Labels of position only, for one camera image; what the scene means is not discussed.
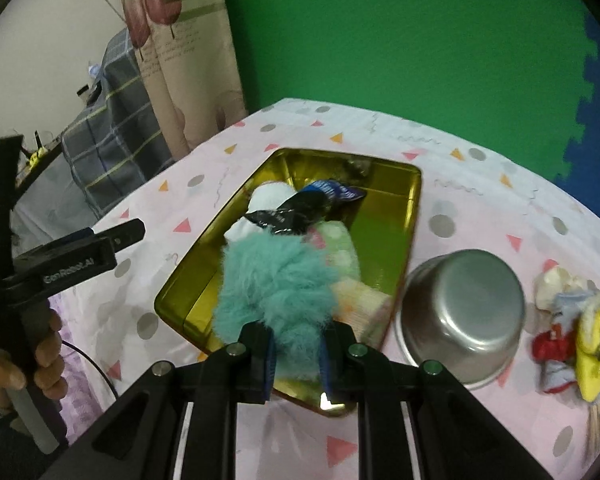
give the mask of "human hand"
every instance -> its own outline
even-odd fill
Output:
[[[49,327],[52,333],[36,348],[36,361],[39,365],[33,380],[49,399],[59,400],[66,395],[66,380],[61,376],[64,371],[64,359],[60,357],[62,339],[58,331],[62,321],[55,311],[51,310]],[[27,378],[22,370],[14,365],[6,352],[0,350],[0,408],[10,408],[11,401],[5,388],[21,390],[27,385]]]

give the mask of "screw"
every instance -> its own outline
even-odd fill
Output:
[[[226,347],[226,352],[231,356],[231,357],[237,357],[238,355],[242,355],[247,351],[247,347],[245,345],[243,345],[242,343],[231,343],[230,345],[227,345]]]
[[[173,365],[170,362],[158,361],[157,363],[154,363],[154,365],[151,367],[151,372],[157,377],[162,377],[163,375],[166,375],[169,372],[171,372],[172,368]]]
[[[369,349],[362,343],[355,343],[349,347],[349,354],[353,357],[364,357]]]
[[[442,363],[440,361],[424,361],[422,369],[429,375],[438,375],[442,371]]]

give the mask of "metal tray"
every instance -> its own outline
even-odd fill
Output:
[[[156,296],[156,313],[205,354],[221,348],[211,325],[222,283],[224,232],[247,211],[253,190],[267,180],[284,180],[301,189],[320,178],[366,189],[367,196],[355,208],[343,209],[335,219],[349,228],[362,282],[393,296],[395,309],[418,211],[420,170],[371,156],[283,148],[247,179],[193,244]],[[323,415],[345,415],[352,409],[330,404],[318,381],[276,380],[274,387],[280,396]]]

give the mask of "tablecloth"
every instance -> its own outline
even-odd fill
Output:
[[[361,153],[407,161],[423,187],[410,269],[463,248],[497,254],[517,273],[528,302],[533,280],[560,263],[600,288],[600,219],[579,202],[486,148],[428,126],[342,105],[284,99],[197,147],[125,198],[97,225],[129,218],[146,225],[144,241],[118,254],[113,272],[62,295],[75,343],[125,390],[155,361],[195,362],[199,352],[154,314],[155,295],[177,263],[240,185],[279,147]],[[476,397],[556,478],[580,478],[587,406],[574,388],[537,392],[529,357],[535,309],[512,366]],[[384,346],[403,357],[393,331]],[[106,407],[112,397],[85,364]],[[356,415],[325,418],[286,400],[240,406],[238,479],[352,479],[358,473]]]

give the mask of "stainless steel bowl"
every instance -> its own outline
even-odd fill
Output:
[[[494,380],[516,353],[525,298],[511,268],[475,249],[428,260],[409,276],[395,323],[408,362],[440,361],[468,388]]]

